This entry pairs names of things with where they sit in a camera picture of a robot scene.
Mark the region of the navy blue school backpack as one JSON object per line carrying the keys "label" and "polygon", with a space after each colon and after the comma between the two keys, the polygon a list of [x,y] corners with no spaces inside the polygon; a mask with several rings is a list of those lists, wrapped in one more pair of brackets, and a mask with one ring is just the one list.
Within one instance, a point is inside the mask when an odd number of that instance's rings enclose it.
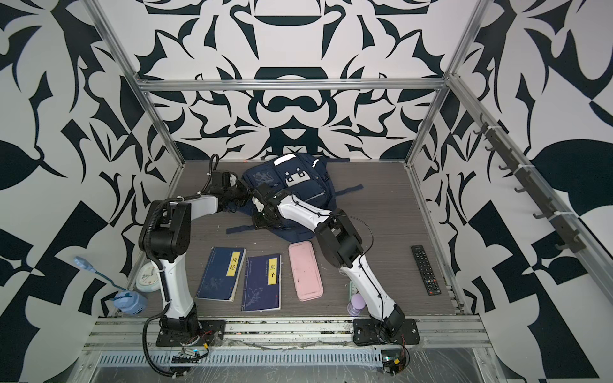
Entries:
{"label": "navy blue school backpack", "polygon": [[[314,157],[307,153],[291,153],[267,161],[246,170],[243,181],[256,189],[267,184],[274,192],[288,189],[302,201],[325,210],[335,210],[336,197],[364,189],[362,184],[335,190],[327,171],[327,158]],[[243,225],[226,229],[227,235],[254,231],[255,225]],[[281,220],[277,228],[268,230],[289,243],[298,243],[314,237],[313,231],[291,220]]]}

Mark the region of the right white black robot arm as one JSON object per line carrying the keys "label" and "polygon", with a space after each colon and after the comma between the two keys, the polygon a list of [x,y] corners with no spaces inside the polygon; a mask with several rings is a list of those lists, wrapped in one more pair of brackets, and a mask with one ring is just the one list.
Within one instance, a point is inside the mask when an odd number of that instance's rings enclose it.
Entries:
{"label": "right white black robot arm", "polygon": [[257,228],[276,228],[289,220],[315,234],[326,260],[346,275],[364,298],[379,342],[391,342],[399,335],[405,314],[373,273],[349,215],[340,209],[315,207],[287,189],[276,192],[267,184],[252,190],[252,201]]}

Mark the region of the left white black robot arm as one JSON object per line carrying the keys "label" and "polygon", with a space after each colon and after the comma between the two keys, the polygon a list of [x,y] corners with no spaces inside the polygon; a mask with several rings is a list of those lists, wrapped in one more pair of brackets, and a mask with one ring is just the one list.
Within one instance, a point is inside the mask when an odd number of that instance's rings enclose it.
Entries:
{"label": "left white black robot arm", "polygon": [[158,317],[165,333],[191,338],[200,328],[185,266],[191,222],[230,207],[242,207],[248,198],[247,185],[236,173],[211,171],[203,191],[152,202],[138,246],[160,276],[163,311]]}

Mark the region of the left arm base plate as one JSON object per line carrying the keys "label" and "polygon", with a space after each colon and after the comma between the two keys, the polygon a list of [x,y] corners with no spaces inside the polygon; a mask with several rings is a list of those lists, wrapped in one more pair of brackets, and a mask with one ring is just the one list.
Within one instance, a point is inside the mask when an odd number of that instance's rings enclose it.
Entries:
{"label": "left arm base plate", "polygon": [[179,346],[215,346],[224,338],[226,322],[224,320],[204,320],[196,325],[194,322],[161,319],[160,330],[156,340],[157,347]]}

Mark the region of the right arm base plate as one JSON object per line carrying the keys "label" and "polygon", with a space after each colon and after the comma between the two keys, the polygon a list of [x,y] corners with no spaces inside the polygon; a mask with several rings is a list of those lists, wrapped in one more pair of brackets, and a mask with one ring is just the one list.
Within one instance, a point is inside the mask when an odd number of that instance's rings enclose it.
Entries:
{"label": "right arm base plate", "polygon": [[352,340],[356,346],[387,344],[414,346],[420,343],[421,338],[414,319],[405,319],[394,334],[374,319],[354,319]]}

